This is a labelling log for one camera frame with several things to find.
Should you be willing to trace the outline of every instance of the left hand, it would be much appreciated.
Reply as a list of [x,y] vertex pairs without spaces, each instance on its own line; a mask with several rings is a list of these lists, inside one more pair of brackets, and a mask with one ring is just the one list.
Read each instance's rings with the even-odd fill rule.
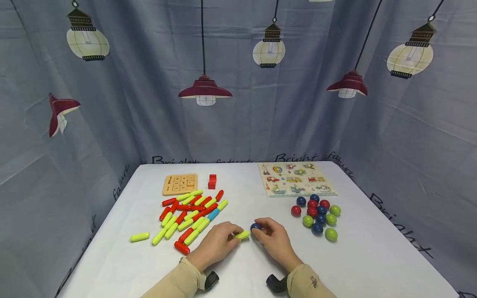
[[187,256],[187,260],[197,270],[204,272],[207,267],[223,260],[239,246],[240,240],[233,235],[241,232],[241,227],[229,221],[213,226],[199,246]]

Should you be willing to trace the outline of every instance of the vehicle puzzle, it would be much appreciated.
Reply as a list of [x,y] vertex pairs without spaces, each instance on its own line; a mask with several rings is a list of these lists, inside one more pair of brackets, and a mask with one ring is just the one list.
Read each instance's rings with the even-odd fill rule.
[[258,165],[268,197],[338,194],[314,162]]

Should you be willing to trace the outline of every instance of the gray curtain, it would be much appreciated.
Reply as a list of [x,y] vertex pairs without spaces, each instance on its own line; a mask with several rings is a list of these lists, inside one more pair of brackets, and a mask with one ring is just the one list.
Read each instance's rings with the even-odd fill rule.
[[432,63],[403,79],[387,57],[439,0],[383,0],[368,96],[339,98],[378,2],[280,0],[286,53],[261,68],[276,1],[204,0],[206,73],[233,95],[204,107],[178,97],[203,73],[200,0],[0,0],[0,296],[57,295],[141,163],[288,159],[336,162],[475,297],[477,4],[445,0]]

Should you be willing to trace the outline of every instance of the table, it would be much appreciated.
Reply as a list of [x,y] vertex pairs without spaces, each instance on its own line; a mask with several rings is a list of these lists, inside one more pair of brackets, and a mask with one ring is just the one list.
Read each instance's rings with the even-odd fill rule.
[[[249,229],[253,219],[269,216],[287,229],[297,255],[310,264],[339,298],[347,297],[457,297],[447,281],[374,206],[334,163],[318,167],[339,195],[327,199],[342,208],[336,243],[315,237],[290,215],[296,198],[268,198],[256,163],[146,164],[140,166],[123,190],[60,298],[138,298],[175,267],[182,256],[174,249],[180,233],[153,247],[150,240],[129,243],[133,234],[159,231],[162,186],[167,175],[197,173],[204,194],[223,189],[228,206],[213,223],[231,221]],[[217,174],[216,190],[207,190],[209,174]],[[197,247],[210,225],[191,244]],[[213,268],[220,281],[208,298],[271,298],[265,280],[278,279],[282,269],[253,238]]]

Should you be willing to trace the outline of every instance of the beige sleeve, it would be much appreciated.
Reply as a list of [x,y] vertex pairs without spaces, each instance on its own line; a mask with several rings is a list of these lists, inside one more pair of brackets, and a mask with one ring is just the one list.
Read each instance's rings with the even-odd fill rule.
[[291,298],[336,298],[313,269],[305,264],[296,267],[288,275],[287,287]]
[[204,289],[205,282],[206,276],[183,257],[179,265],[141,298],[192,298],[197,289]]

